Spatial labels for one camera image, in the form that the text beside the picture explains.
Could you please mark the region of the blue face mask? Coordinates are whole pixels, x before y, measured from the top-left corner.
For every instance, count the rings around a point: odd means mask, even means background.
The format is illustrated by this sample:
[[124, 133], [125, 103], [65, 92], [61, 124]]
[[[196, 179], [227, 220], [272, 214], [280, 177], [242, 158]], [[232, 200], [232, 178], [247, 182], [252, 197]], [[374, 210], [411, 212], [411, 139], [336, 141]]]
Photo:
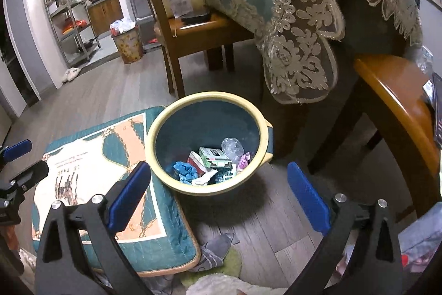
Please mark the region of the blue face mask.
[[199, 178], [196, 168], [189, 163], [175, 162], [172, 170], [175, 179], [186, 185], [191, 185], [195, 179]]

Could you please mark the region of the metal shelf rack left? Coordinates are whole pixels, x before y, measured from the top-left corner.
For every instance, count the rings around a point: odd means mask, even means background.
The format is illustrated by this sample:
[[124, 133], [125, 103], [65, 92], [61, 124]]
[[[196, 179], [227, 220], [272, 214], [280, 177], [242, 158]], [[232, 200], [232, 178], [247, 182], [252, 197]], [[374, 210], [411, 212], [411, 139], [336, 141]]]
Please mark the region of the metal shelf rack left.
[[101, 47], [88, 0], [43, 0], [57, 46], [68, 68], [89, 61]]

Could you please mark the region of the black phone on chair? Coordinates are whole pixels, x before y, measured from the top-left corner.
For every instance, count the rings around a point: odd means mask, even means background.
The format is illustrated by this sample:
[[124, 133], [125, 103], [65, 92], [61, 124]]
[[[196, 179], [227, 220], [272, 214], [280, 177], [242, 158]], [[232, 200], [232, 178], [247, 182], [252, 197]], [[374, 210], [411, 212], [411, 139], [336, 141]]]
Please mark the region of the black phone on chair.
[[199, 24], [209, 21], [211, 19], [211, 12], [206, 9], [192, 11], [181, 16], [180, 19], [185, 25]]

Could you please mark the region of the white tissue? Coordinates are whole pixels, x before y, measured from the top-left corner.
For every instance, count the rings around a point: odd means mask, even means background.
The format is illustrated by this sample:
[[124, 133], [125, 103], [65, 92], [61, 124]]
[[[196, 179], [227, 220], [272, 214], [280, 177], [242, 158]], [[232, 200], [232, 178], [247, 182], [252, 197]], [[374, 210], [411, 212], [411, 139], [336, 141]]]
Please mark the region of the white tissue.
[[211, 169], [210, 171], [204, 173], [201, 177], [192, 180], [193, 186], [206, 186], [209, 181], [218, 173], [217, 169]]

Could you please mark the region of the white slippers pair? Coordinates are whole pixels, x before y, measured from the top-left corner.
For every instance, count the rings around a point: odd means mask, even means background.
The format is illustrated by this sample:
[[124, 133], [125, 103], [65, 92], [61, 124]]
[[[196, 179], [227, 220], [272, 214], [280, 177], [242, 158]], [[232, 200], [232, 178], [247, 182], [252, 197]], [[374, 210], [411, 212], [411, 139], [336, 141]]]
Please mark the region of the white slippers pair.
[[68, 69], [63, 75], [62, 82], [67, 83], [73, 81], [75, 78], [77, 78], [80, 72], [81, 70], [77, 67], [72, 67]]

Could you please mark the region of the white medicine box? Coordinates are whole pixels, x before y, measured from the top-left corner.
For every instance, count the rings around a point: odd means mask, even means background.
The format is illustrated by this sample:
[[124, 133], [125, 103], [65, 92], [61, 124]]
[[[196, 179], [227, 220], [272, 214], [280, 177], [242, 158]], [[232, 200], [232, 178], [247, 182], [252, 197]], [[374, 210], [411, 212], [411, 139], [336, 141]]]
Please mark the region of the white medicine box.
[[199, 156], [206, 168], [231, 168], [231, 160], [220, 149], [199, 147]]

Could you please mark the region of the teal patterned floor cushion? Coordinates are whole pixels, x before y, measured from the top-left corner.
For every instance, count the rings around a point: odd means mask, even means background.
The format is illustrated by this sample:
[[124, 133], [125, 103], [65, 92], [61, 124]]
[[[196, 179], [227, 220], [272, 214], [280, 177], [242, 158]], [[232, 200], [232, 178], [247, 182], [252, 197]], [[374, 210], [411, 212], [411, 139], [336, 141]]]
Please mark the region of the teal patterned floor cushion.
[[148, 167], [148, 130], [156, 106], [81, 130], [47, 145], [46, 178], [35, 188], [31, 241], [38, 249], [55, 201], [66, 207], [103, 202], [103, 222], [141, 277], [190, 270], [199, 244], [176, 196]]

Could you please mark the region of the clear plastic wrap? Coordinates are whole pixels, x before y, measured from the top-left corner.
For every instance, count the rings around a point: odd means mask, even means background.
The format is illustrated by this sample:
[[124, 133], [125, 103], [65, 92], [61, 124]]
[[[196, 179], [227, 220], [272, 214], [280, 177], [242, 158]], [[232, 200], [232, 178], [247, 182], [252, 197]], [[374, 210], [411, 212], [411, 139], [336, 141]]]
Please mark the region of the clear plastic wrap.
[[221, 143], [221, 151], [231, 160], [232, 163], [238, 164], [241, 157], [245, 154], [245, 150], [241, 142], [236, 138], [225, 138]]

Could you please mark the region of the floral kitchen trash can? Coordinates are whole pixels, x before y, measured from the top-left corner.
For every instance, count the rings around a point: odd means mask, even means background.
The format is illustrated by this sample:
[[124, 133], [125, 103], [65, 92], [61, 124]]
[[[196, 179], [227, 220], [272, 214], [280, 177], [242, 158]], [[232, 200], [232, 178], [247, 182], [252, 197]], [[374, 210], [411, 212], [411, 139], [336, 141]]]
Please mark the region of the floral kitchen trash can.
[[111, 38], [125, 64], [134, 63], [142, 58], [144, 55], [142, 42], [134, 21], [130, 18], [116, 20], [109, 29]]

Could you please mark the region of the yellow rimmed teal trash bin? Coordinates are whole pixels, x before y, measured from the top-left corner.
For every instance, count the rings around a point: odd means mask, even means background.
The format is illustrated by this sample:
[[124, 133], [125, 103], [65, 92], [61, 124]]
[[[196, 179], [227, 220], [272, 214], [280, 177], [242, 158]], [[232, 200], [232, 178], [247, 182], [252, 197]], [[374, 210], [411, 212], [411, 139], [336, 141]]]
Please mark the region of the yellow rimmed teal trash bin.
[[[225, 138], [236, 138], [251, 153], [249, 165], [233, 179], [207, 186], [186, 185], [167, 172], [199, 147], [219, 148]], [[166, 107], [154, 120], [145, 140], [147, 163], [166, 186], [176, 192], [207, 197], [242, 186], [273, 158], [273, 125], [241, 96], [207, 91], [194, 93]]]

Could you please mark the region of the wooden dining chair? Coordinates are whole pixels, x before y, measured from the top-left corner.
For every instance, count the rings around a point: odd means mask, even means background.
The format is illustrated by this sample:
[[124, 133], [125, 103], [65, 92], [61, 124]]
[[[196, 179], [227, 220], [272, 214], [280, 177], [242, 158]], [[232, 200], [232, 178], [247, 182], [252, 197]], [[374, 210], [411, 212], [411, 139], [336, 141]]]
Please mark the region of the wooden dining chair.
[[166, 15], [162, 0], [148, 0], [154, 14], [154, 33], [162, 48], [169, 92], [185, 96], [179, 60], [204, 52], [211, 70], [235, 69], [233, 44], [253, 39], [253, 34], [234, 20], [209, 9], [206, 15], [183, 20]]

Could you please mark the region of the pink wrapper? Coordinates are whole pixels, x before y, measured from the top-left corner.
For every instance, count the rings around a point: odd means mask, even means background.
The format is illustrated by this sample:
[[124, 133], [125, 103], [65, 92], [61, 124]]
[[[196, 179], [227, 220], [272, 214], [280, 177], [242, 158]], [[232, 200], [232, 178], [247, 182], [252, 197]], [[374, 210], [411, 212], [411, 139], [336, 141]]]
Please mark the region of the pink wrapper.
[[238, 161], [237, 173], [241, 173], [250, 163], [251, 155], [250, 152], [244, 153]]

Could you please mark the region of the grey shelf rack right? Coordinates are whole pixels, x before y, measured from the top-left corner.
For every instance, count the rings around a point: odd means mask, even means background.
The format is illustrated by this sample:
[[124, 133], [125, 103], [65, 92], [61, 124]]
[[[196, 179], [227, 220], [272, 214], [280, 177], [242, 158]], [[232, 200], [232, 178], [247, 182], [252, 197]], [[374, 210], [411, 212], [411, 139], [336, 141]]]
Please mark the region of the grey shelf rack right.
[[135, 17], [142, 48], [144, 52], [150, 52], [160, 47], [154, 33], [154, 16], [148, 0], [129, 0]]

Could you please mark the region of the grey sock on floor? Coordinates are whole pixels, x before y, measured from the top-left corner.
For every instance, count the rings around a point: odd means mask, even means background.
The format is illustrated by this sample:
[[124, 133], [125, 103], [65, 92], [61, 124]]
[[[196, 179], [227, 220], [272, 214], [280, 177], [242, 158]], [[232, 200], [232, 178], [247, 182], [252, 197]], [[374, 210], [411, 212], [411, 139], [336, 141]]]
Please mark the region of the grey sock on floor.
[[232, 245], [239, 243], [234, 233], [221, 234], [200, 246], [199, 263], [190, 269], [191, 273], [209, 271], [221, 267]]

